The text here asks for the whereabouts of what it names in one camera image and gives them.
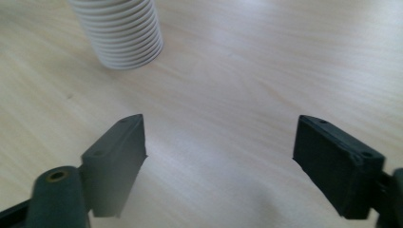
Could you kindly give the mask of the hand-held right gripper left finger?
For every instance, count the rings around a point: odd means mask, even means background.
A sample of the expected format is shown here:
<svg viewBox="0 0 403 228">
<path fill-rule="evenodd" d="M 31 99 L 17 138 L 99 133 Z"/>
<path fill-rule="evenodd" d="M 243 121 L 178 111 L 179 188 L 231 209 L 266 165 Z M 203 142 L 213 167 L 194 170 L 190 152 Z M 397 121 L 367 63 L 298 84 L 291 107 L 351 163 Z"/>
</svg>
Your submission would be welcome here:
<svg viewBox="0 0 403 228">
<path fill-rule="evenodd" d="M 94 217 L 122 213 L 146 158 L 142 114 L 116 122 L 82 155 L 86 206 Z"/>
</svg>

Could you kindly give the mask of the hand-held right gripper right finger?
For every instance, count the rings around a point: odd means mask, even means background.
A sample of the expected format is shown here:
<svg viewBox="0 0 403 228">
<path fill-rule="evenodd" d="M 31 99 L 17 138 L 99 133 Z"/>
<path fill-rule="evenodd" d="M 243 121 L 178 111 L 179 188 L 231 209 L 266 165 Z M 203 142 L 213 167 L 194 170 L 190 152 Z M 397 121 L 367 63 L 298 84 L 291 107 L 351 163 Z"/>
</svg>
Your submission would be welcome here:
<svg viewBox="0 0 403 228">
<path fill-rule="evenodd" d="M 293 159 L 346 219 L 366 219 L 385 157 L 316 117 L 301 115 Z"/>
</svg>

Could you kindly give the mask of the stack of white paper cups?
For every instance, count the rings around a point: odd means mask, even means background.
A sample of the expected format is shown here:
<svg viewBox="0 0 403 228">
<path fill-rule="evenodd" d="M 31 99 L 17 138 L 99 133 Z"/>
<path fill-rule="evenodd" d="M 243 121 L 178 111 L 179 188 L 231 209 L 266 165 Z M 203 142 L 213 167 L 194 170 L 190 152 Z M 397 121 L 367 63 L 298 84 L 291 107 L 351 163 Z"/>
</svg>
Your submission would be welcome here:
<svg viewBox="0 0 403 228">
<path fill-rule="evenodd" d="M 161 53 L 163 37 L 154 0 L 68 2 L 105 67 L 141 67 Z"/>
</svg>

